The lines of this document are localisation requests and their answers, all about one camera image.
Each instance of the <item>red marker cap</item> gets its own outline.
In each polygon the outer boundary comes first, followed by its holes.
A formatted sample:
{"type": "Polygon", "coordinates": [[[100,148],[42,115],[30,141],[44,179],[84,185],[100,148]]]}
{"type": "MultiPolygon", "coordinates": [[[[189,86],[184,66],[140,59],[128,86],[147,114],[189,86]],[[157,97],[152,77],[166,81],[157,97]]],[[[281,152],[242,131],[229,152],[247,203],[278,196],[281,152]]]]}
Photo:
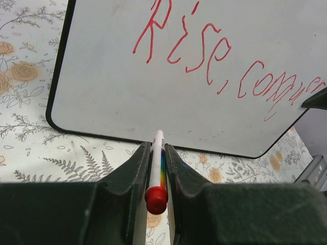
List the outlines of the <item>red marker cap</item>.
{"type": "Polygon", "coordinates": [[[160,186],[154,186],[145,193],[147,210],[152,214],[162,214],[167,208],[168,192],[160,186]]]}

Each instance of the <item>red handwritten text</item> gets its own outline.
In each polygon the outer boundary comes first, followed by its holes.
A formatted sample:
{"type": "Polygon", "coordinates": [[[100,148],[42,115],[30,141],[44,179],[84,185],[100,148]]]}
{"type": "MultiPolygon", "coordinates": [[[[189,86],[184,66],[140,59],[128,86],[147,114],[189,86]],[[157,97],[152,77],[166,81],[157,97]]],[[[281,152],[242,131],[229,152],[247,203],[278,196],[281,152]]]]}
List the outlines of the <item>red handwritten text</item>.
{"type": "MultiPolygon", "coordinates": [[[[142,31],[141,35],[139,36],[134,49],[133,49],[133,54],[136,53],[136,49],[144,37],[145,33],[150,29],[150,52],[149,52],[149,58],[147,60],[147,63],[149,63],[152,59],[153,55],[153,40],[154,40],[154,25],[157,26],[160,30],[163,30],[165,26],[167,25],[167,21],[169,19],[170,13],[172,11],[172,0],[169,1],[169,7],[165,16],[165,19],[162,24],[159,24],[157,21],[155,21],[155,16],[160,8],[162,0],[155,0],[152,7],[151,11],[154,9],[149,22],[147,23],[146,27],[142,31]]],[[[193,7],[193,10],[191,11],[191,16],[194,16],[198,7],[199,7],[200,2],[197,1],[195,6],[193,7]]],[[[172,59],[172,56],[174,55],[175,51],[178,49],[180,45],[182,45],[183,41],[187,38],[189,35],[189,32],[186,28],[186,23],[185,23],[185,15],[181,18],[181,23],[183,27],[184,34],[179,38],[177,43],[173,46],[171,49],[170,53],[167,56],[167,62],[170,64],[176,64],[178,63],[182,57],[178,57],[177,59],[172,59]]],[[[227,37],[221,37],[219,38],[219,41],[215,45],[214,49],[211,51],[211,54],[209,58],[206,61],[206,50],[205,50],[205,33],[208,30],[212,30],[215,34],[220,35],[220,32],[222,29],[219,29],[215,27],[213,23],[207,23],[204,28],[201,31],[201,48],[202,48],[202,59],[198,63],[198,65],[189,68],[188,66],[185,66],[185,73],[189,74],[191,72],[195,72],[201,66],[206,62],[206,82],[207,85],[211,85],[214,81],[214,79],[210,78],[210,68],[212,65],[212,61],[216,62],[221,62],[223,61],[231,51],[231,45],[229,44],[228,38],[227,37]],[[217,57],[216,52],[217,50],[221,50],[222,48],[225,48],[226,50],[223,49],[223,55],[221,57],[217,57]]],[[[253,82],[249,81],[249,74],[253,74],[256,70],[266,70],[266,66],[263,61],[261,60],[256,60],[254,61],[250,67],[245,71],[244,75],[241,77],[239,81],[239,88],[238,88],[238,94],[237,98],[242,99],[247,95],[246,88],[249,87],[247,83],[253,82]]],[[[316,77],[314,80],[312,80],[309,85],[306,87],[303,84],[305,84],[303,81],[300,83],[300,87],[296,88],[296,80],[298,80],[298,75],[292,74],[292,75],[287,75],[287,72],[284,71],[281,75],[278,74],[272,74],[270,72],[266,73],[265,76],[263,76],[261,79],[257,79],[253,88],[252,88],[252,95],[254,97],[264,97],[266,103],[271,103],[272,105],[267,112],[267,115],[263,119],[263,121],[269,121],[271,118],[273,118],[277,114],[277,105],[279,102],[282,100],[287,100],[290,101],[290,106],[293,106],[295,101],[303,94],[303,93],[313,93],[315,92],[319,87],[321,86],[326,86],[325,80],[321,80],[321,77],[316,77]]],[[[229,80],[227,79],[224,85],[221,87],[221,89],[217,92],[217,94],[221,94],[223,90],[226,88],[228,85],[229,80]]]]}

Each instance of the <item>floral patterned surface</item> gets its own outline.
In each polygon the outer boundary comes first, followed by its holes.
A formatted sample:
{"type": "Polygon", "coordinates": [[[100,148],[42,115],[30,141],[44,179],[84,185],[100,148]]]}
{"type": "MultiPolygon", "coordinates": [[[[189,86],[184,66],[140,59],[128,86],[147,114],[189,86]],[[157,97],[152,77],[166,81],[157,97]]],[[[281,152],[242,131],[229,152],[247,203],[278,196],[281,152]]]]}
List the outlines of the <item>floral patterned surface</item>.
{"type": "MultiPolygon", "coordinates": [[[[96,181],[137,144],[72,136],[44,117],[66,0],[0,0],[0,181],[96,181]]],[[[312,157],[292,128],[262,158],[178,151],[215,183],[292,182],[312,157]]],[[[148,215],[147,245],[169,244],[167,212],[148,215]]]]}

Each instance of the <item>marker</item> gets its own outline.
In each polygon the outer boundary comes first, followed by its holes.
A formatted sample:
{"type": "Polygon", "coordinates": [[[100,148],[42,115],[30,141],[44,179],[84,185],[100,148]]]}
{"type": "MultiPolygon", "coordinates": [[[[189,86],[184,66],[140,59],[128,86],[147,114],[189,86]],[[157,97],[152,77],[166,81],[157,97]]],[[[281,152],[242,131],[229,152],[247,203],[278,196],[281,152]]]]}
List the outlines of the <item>marker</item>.
{"type": "Polygon", "coordinates": [[[167,207],[168,192],[166,187],[166,167],[165,167],[165,139],[161,130],[152,143],[152,161],[147,179],[147,189],[145,201],[147,209],[152,214],[162,214],[167,207]]]}

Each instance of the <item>white marker barrel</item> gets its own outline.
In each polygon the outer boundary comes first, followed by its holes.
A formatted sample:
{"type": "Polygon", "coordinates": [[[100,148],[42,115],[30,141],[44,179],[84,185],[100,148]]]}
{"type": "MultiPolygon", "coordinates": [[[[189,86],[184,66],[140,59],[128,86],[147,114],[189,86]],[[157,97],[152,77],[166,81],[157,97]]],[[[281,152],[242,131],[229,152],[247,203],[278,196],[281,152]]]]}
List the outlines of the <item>white marker barrel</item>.
{"type": "Polygon", "coordinates": [[[161,214],[165,211],[168,201],[166,187],[166,166],[165,166],[165,139],[161,130],[152,143],[152,160],[150,165],[150,175],[147,180],[147,190],[145,200],[147,209],[152,214],[161,214]]]}

